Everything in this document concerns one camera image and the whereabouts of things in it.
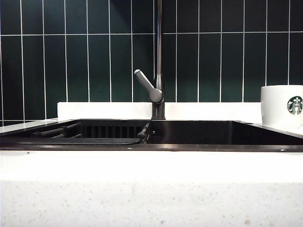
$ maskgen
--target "white mug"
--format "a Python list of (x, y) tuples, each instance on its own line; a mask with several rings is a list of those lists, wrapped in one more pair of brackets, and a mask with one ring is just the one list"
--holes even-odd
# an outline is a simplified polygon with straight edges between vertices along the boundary
[(303, 85), (261, 88), (262, 124), (272, 128), (300, 128), (303, 120)]

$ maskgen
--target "black sink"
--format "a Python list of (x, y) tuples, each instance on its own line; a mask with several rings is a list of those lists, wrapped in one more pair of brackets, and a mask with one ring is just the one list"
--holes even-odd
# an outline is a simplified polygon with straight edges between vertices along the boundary
[(83, 119), (2, 133), (0, 145), (2, 150), (106, 150), (110, 145), (112, 150), (216, 151), (258, 150), (266, 145), (301, 151), (303, 136), (238, 121)]

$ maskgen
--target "dark green tile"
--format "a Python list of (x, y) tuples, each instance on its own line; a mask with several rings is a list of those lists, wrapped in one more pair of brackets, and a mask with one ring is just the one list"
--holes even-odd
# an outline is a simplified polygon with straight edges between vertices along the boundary
[(21, 34), (20, 0), (1, 0), (1, 34)]
[(2, 79), (0, 78), (0, 120), (3, 120), (3, 116), (2, 116)]
[(153, 32), (153, 0), (133, 1), (133, 33)]
[(243, 31), (243, 0), (222, 1), (222, 30), (224, 32)]
[[(153, 35), (133, 36), (134, 70), (140, 69), (153, 83)], [(148, 102), (148, 92), (134, 75), (134, 102)]]
[(91, 102), (110, 101), (108, 35), (89, 36), (89, 92)]
[(44, 1), (44, 33), (64, 34), (64, 0)]
[(4, 119), (23, 119), (21, 37), (1, 37), (1, 51)]
[(200, 32), (220, 32), (221, 0), (200, 0)]
[(267, 35), (267, 85), (287, 84), (288, 34)]
[(243, 34), (222, 36), (222, 102), (242, 101)]
[(4, 126), (13, 125), (13, 124), (22, 124), (23, 121), (4, 121)]
[(57, 117), (57, 103), (66, 102), (64, 36), (45, 36), (46, 117)]
[(245, 31), (266, 31), (266, 0), (245, 0)]
[(265, 85), (266, 34), (245, 35), (244, 101), (260, 102)]
[(288, 31), (289, 0), (268, 0), (267, 30)]
[(87, 37), (67, 36), (67, 89), (69, 102), (87, 102)]
[(22, 1), (23, 34), (42, 34), (42, 1)]
[(108, 33), (108, 0), (88, 1), (89, 33)]
[(303, 33), (290, 34), (289, 84), (303, 85)]
[(45, 119), (43, 37), (23, 37), (25, 119)]
[(220, 101), (220, 34), (200, 35), (199, 101)]
[(110, 32), (131, 32), (131, 0), (110, 1)]
[(176, 32), (176, 0), (163, 1), (163, 31), (167, 33)]
[(177, 1), (178, 32), (198, 31), (198, 0)]
[(165, 102), (176, 101), (176, 35), (163, 37), (163, 77)]
[(111, 36), (112, 101), (132, 101), (132, 49), (130, 35)]
[(291, 0), (290, 4), (290, 30), (303, 31), (303, 1)]
[(198, 35), (178, 35), (177, 100), (196, 102), (198, 92)]
[(85, 0), (66, 0), (66, 33), (86, 33)]

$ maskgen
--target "gray faucet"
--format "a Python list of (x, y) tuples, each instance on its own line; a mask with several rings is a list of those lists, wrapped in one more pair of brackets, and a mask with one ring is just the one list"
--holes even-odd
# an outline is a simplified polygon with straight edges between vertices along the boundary
[(152, 102), (152, 120), (165, 120), (164, 83), (162, 77), (162, 0), (157, 0), (157, 73), (153, 86), (141, 70), (135, 70), (134, 74), (139, 82), (149, 93)]

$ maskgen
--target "starbucks logo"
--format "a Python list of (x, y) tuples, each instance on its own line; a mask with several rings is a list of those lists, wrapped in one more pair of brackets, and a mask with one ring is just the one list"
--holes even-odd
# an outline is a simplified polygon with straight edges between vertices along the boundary
[(293, 115), (299, 115), (302, 112), (303, 100), (300, 96), (295, 96), (289, 99), (287, 103), (288, 111)]

